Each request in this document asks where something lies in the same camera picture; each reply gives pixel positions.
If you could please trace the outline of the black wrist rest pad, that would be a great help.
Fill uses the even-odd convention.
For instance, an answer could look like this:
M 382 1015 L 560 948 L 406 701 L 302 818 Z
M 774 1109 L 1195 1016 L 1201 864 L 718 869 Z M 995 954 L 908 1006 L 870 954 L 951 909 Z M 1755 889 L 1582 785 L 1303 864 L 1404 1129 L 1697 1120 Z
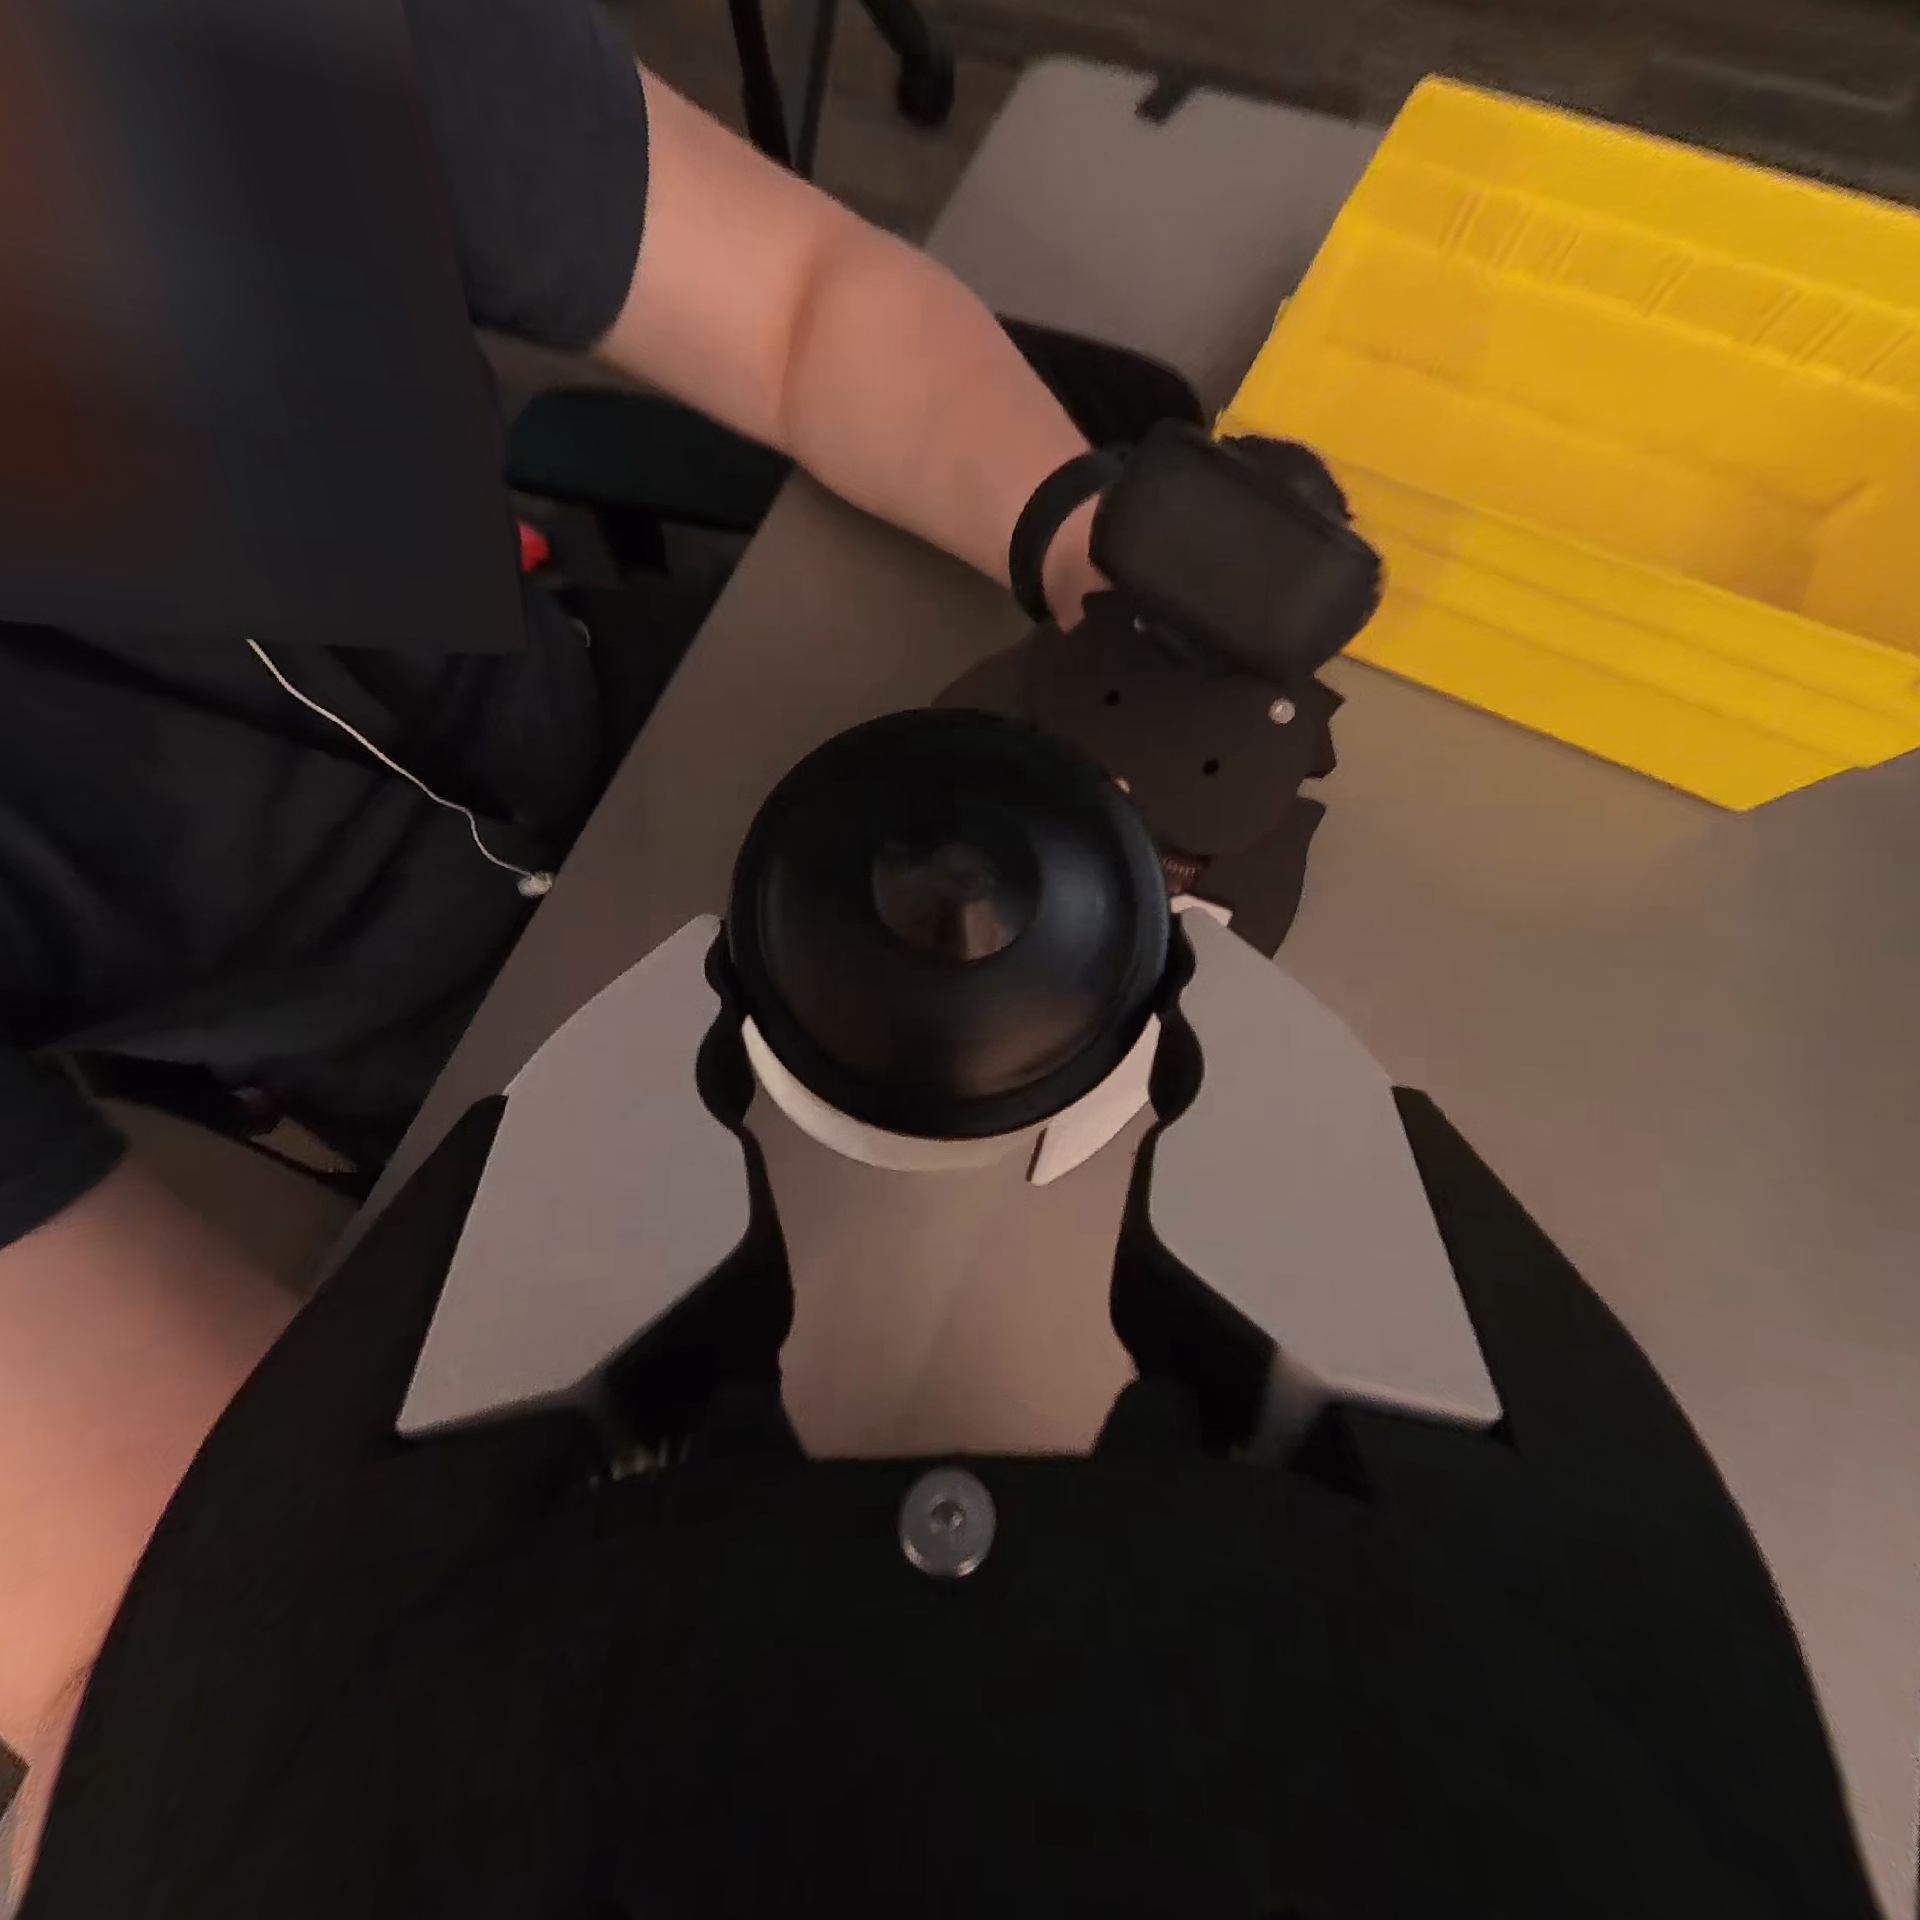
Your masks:
M 1159 422 L 1208 424 L 1194 385 L 1159 359 L 1059 327 L 999 327 L 1092 448 L 1131 448 Z

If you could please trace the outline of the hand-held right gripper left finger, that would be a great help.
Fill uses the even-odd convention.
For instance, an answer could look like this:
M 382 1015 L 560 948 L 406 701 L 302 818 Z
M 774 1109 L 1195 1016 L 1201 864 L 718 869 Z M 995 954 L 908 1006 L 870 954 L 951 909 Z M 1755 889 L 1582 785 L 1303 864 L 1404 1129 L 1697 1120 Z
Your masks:
M 780 1376 L 795 1297 L 720 929 L 689 920 L 512 1079 L 399 1432 L 564 1407 L 652 1442 Z

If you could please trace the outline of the person's right forearm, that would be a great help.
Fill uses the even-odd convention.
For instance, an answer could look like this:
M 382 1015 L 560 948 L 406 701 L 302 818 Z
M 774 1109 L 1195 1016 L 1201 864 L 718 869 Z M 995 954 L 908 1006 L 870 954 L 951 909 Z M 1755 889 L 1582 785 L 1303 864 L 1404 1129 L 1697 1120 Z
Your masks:
M 2 1256 L 2 1737 L 57 1762 L 138 1564 L 297 1295 L 135 1162 Z

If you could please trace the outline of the black office chair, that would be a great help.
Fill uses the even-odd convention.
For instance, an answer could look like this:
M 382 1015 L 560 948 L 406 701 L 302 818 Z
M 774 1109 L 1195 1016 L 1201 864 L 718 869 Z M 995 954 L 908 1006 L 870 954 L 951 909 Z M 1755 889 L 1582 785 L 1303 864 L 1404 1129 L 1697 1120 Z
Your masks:
M 588 522 L 618 578 L 666 570 L 671 525 L 754 535 L 792 470 L 769 446 L 644 391 L 542 391 L 506 438 L 512 490 Z

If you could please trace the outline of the white plastic bottle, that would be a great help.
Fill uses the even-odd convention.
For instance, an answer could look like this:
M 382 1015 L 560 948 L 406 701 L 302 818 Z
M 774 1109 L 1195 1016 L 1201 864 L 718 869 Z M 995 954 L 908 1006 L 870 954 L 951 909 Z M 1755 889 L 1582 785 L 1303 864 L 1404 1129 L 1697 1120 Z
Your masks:
M 1049 1120 L 1033 1122 L 1010 1133 L 984 1138 L 960 1138 L 954 1133 L 937 1133 L 930 1138 L 890 1133 L 838 1111 L 820 1095 L 806 1088 L 802 1081 L 774 1053 L 754 1020 L 744 1020 L 740 1037 L 762 1089 L 802 1129 L 808 1138 L 847 1161 L 896 1172 L 958 1172 L 1024 1157 L 1027 1176 L 1027 1165 L 1033 1157 L 1041 1126 Z M 1150 1016 L 1136 1046 L 1159 1044 L 1162 1022 Z

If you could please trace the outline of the black wristband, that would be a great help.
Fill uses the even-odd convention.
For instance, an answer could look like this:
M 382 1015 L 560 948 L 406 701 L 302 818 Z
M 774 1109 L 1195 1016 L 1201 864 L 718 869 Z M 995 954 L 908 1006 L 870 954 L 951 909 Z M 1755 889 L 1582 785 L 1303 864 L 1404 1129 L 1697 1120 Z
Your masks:
M 1097 501 L 1123 470 L 1121 448 L 1088 448 L 1048 472 L 1033 489 L 1010 535 L 1006 573 L 1023 612 L 1052 622 L 1044 566 L 1068 518 Z

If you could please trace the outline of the black bottle lid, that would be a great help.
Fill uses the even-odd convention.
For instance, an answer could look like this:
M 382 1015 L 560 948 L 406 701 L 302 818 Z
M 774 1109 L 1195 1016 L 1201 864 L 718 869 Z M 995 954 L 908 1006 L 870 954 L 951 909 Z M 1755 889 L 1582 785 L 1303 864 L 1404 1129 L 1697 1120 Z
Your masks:
M 740 1006 L 890 1135 L 984 1141 L 1102 1086 L 1162 1006 L 1172 911 L 1116 780 L 1010 716 L 896 710 L 799 760 L 724 914 Z

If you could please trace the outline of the yellow plastic bin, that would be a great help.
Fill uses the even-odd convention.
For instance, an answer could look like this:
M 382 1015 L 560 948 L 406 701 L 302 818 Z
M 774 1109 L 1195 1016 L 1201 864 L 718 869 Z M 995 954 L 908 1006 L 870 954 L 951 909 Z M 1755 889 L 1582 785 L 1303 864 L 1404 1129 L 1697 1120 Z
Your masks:
M 1722 809 L 1915 751 L 1915 207 L 1428 78 L 1216 431 L 1334 468 L 1358 661 Z

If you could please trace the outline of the person's left hand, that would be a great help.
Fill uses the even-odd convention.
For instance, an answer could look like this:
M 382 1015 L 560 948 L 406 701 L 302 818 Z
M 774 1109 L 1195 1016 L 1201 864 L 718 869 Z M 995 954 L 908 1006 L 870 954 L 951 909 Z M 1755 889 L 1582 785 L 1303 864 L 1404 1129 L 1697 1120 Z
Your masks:
M 1083 501 L 1048 546 L 1041 578 L 1048 616 L 1062 633 L 1071 633 L 1083 622 L 1091 596 L 1114 590 L 1091 550 L 1097 506 L 1100 495 Z

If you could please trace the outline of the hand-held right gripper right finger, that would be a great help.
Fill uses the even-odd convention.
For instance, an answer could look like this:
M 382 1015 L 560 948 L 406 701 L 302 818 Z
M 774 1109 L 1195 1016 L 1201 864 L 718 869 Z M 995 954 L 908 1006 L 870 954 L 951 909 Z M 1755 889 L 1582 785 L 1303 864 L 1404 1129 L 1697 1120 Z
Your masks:
M 1180 924 L 1112 1272 L 1136 1372 L 1223 1456 L 1281 1456 L 1331 1404 L 1496 1429 L 1390 1077 L 1236 933 Z

